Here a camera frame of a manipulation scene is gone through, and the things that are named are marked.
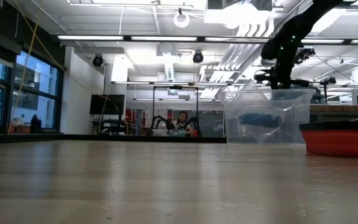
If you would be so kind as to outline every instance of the yellow cable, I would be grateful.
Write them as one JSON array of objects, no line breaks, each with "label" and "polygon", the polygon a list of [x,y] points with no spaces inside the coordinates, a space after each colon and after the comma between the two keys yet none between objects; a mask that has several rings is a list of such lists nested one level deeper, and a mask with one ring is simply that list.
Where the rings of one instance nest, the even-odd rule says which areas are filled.
[{"label": "yellow cable", "polygon": [[17,105],[19,104],[19,100],[20,100],[20,92],[22,91],[22,87],[24,85],[24,77],[25,77],[25,71],[27,70],[27,62],[29,62],[29,57],[31,54],[31,50],[34,44],[34,40],[35,40],[35,33],[37,32],[37,28],[38,28],[38,24],[41,18],[41,5],[42,5],[42,0],[40,0],[40,8],[38,10],[38,18],[37,18],[37,22],[35,23],[35,28],[32,34],[32,38],[31,38],[31,44],[30,44],[30,49],[29,49],[29,53],[27,54],[27,57],[25,58],[25,63],[24,63],[24,69],[23,69],[23,75],[22,75],[22,81],[19,87],[19,91],[17,91],[17,99],[16,99],[16,103],[15,103],[15,107],[13,108],[13,112],[12,112],[12,116],[11,116],[11,123],[9,125],[9,129],[8,129],[8,134],[11,132],[12,129],[12,125],[13,125],[13,117],[15,115],[16,109],[17,109]]},{"label": "yellow cable", "polygon": [[[42,43],[42,41],[38,38],[37,34],[35,33],[35,30],[33,30],[33,28],[31,27],[30,23],[28,22],[27,18],[25,17],[22,9],[20,8],[19,4],[17,3],[17,0],[15,0],[15,3],[16,3],[16,7],[17,9],[19,10],[19,12],[22,14],[22,17],[23,19],[25,20],[25,22],[27,23],[27,25],[29,26],[30,30],[33,32],[33,38],[35,36],[35,38],[38,40],[38,42],[40,43],[40,45],[42,46],[42,48],[46,51],[46,53],[48,54],[48,56],[53,60],[53,62],[64,72],[67,72],[67,70],[64,68],[64,66],[60,65],[60,63],[58,63],[55,58],[52,56],[52,54],[49,52],[49,50],[46,48],[46,46],[44,46],[44,44]],[[91,93],[95,94],[95,95],[98,95],[104,99],[107,99],[107,100],[110,100],[109,98],[103,96],[103,95],[100,95],[100,94],[97,94],[95,93],[93,90],[87,88],[86,86],[80,84],[78,81],[76,81],[73,77],[68,76],[71,80],[73,80],[75,83],[79,84],[79,86],[82,86],[84,89],[90,91]],[[119,111],[117,105],[113,102],[114,106],[116,107],[116,109]],[[126,129],[127,129],[127,135],[129,135],[129,130],[128,130],[128,123],[126,121],[126,113],[124,113],[124,122],[125,122],[125,126],[126,126]]]}]

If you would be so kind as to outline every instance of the security camera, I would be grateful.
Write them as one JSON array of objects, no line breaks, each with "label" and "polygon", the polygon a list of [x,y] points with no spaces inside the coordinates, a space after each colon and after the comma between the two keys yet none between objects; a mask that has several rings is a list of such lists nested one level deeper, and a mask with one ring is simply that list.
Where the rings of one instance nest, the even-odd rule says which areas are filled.
[{"label": "security camera", "polygon": [[201,62],[203,62],[203,60],[204,60],[204,56],[201,53],[201,51],[196,51],[194,53],[193,62],[194,63],[201,63]]},{"label": "security camera", "polygon": [[95,67],[100,67],[103,64],[103,56],[102,55],[95,55],[93,59],[93,65]]}]

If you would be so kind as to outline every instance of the ceiling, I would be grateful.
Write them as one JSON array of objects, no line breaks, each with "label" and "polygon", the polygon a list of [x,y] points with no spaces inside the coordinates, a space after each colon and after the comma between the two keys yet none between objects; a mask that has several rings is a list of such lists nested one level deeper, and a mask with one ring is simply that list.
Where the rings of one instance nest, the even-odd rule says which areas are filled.
[{"label": "ceiling", "polygon": [[[15,0],[6,0],[13,6],[16,6]],[[185,11],[195,16],[190,16],[190,24],[186,28],[179,28],[173,23],[174,13],[177,9],[156,9],[157,20],[151,9],[131,9],[126,8],[100,8],[100,7],[84,7],[71,6],[68,1],[79,2],[80,0],[43,0],[42,14],[40,26],[50,34],[77,34],[77,35],[204,35],[204,36],[232,36],[236,35],[238,29],[228,29],[222,24],[207,24],[202,18],[204,0],[187,1],[187,4],[195,4],[196,10]],[[126,0],[126,3],[144,0]],[[177,4],[182,4],[185,0],[170,0]],[[284,10],[273,14],[274,23],[279,24],[286,14],[290,12],[298,3],[307,6],[312,0],[284,0]],[[37,6],[40,0],[21,0],[20,7],[23,9],[27,17],[35,21],[37,14]],[[317,34],[315,37],[340,37],[340,38],[358,38],[358,11],[347,11],[337,21],[328,28]],[[91,49],[97,53],[98,48],[106,47],[122,47],[128,56],[135,62],[135,58],[142,55],[153,57],[158,43],[135,43],[135,42],[80,42],[83,49]],[[227,52],[229,44],[203,44],[203,43],[176,43],[179,52],[194,53],[195,50],[202,50],[208,55],[208,61],[219,63]],[[349,70],[355,68],[358,64],[358,46],[322,46],[314,47],[316,54],[321,57],[330,66],[344,72],[345,75],[350,74]],[[190,72],[199,74],[201,65],[191,63],[191,55],[186,56],[186,60],[174,64],[176,72]],[[303,78],[311,80],[314,77],[322,75],[332,68],[326,65],[322,60],[314,57],[306,61],[304,64],[296,66],[293,69],[293,78]],[[153,76],[158,72],[164,71],[162,63],[134,63],[134,69],[129,71],[129,77],[136,79],[140,76]],[[338,82],[348,82],[346,77],[337,76]]]}]

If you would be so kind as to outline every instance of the clear plastic bin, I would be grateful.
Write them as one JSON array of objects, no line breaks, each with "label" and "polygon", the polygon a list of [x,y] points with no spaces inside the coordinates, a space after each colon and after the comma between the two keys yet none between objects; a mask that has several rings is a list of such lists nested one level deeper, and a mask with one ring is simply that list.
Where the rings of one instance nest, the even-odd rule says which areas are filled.
[{"label": "clear plastic bin", "polygon": [[310,121],[312,89],[223,93],[228,144],[305,144],[300,124]]}]

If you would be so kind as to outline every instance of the person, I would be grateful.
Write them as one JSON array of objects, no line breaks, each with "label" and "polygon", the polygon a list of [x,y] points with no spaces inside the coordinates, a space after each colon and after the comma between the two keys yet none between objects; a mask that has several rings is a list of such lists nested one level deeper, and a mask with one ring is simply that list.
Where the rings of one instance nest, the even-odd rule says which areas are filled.
[{"label": "person", "polygon": [[[177,131],[182,130],[184,125],[186,124],[188,120],[188,114],[186,111],[182,111],[179,113],[178,119],[176,121],[172,121],[172,124],[175,126],[175,129]],[[193,128],[190,127],[190,125],[188,125],[186,127],[186,135],[191,135],[193,133]]]}]

